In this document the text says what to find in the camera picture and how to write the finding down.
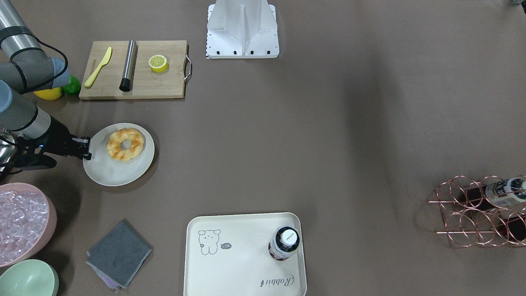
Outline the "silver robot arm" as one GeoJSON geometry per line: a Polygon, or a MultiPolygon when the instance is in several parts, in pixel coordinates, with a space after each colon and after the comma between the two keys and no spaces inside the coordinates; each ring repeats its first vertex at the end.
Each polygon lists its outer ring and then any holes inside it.
{"type": "Polygon", "coordinates": [[[24,95],[66,86],[71,78],[68,59],[49,57],[9,0],[2,0],[1,50],[8,61],[1,63],[1,126],[21,133],[28,146],[45,152],[91,159],[90,138],[71,134],[64,124],[24,95]]]}

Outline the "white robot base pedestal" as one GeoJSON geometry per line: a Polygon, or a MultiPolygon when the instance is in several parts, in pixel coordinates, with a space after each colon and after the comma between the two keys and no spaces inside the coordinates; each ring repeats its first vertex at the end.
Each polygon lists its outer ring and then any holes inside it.
{"type": "Polygon", "coordinates": [[[276,8],[266,0],[217,0],[208,6],[208,59],[277,58],[276,8]]]}

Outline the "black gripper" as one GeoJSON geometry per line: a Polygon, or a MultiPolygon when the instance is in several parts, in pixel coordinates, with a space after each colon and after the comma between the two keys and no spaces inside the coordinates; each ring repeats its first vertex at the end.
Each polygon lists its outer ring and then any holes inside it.
{"type": "Polygon", "coordinates": [[[37,138],[37,143],[43,145],[47,153],[91,160],[90,140],[90,137],[77,137],[71,134],[64,124],[52,117],[49,128],[37,138]]]}

